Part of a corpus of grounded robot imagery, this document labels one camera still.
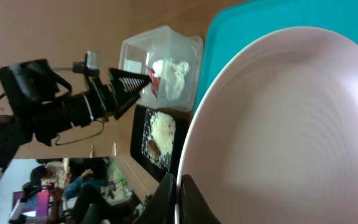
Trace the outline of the white napkin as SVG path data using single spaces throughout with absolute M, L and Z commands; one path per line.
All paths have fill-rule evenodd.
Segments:
M 154 62 L 152 69 L 154 69 L 157 76 L 160 77 L 160 84 L 161 80 L 164 80 L 163 89 L 165 90 L 166 99 L 179 99 L 185 87 L 185 77 L 190 71 L 189 63 L 186 61 L 174 63 L 173 59 L 170 58 Z

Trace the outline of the white rice pile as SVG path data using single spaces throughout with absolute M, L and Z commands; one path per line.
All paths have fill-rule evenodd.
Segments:
M 149 108 L 146 109 L 141 153 L 160 169 L 170 170 L 175 131 L 175 120 L 170 115 Z M 159 160 L 154 160 L 147 150 L 147 142 L 151 139 L 156 142 L 160 149 Z

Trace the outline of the brown food piece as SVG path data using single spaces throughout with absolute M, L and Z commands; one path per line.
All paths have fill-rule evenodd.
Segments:
M 158 148 L 156 142 L 151 139 L 147 142 L 147 150 L 149 154 L 153 157 L 154 160 L 159 160 L 161 156 L 160 149 Z

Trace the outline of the pink plate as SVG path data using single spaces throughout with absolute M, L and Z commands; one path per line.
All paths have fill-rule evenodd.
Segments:
M 291 27 L 243 48 L 196 110 L 185 175 L 222 223 L 358 223 L 358 44 Z

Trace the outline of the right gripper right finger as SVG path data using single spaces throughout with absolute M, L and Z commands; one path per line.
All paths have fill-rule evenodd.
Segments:
M 181 177 L 179 210 L 182 224 L 221 224 L 188 174 Z

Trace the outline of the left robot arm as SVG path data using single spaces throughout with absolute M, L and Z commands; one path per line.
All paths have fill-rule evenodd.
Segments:
M 59 134 L 110 116 L 119 119 L 139 98 L 151 79 L 116 68 L 102 84 L 99 68 L 86 57 L 70 69 L 82 74 L 87 91 L 74 95 L 72 86 L 45 59 L 0 68 L 0 82 L 12 115 L 0 115 L 0 169 L 5 170 L 17 150 L 36 138 L 51 146 Z

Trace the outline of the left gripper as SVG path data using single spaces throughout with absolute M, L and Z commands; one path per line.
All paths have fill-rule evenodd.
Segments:
M 99 77 L 85 76 L 84 92 L 91 120 L 118 120 L 140 98 L 140 92 L 151 82 L 148 75 L 117 68 L 109 69 L 110 81 L 103 84 Z

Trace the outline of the red snack wrapper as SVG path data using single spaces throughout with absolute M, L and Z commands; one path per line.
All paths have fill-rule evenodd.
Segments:
M 156 71 L 150 67 L 147 67 L 147 70 L 149 72 L 149 77 L 151 79 L 151 90 L 152 93 L 155 95 L 155 97 L 158 97 L 158 90 L 160 85 L 160 77 L 157 76 Z

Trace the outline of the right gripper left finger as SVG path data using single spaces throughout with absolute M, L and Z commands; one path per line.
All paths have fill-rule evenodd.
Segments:
M 176 183 L 174 175 L 166 174 L 144 212 L 134 224 L 174 224 Z

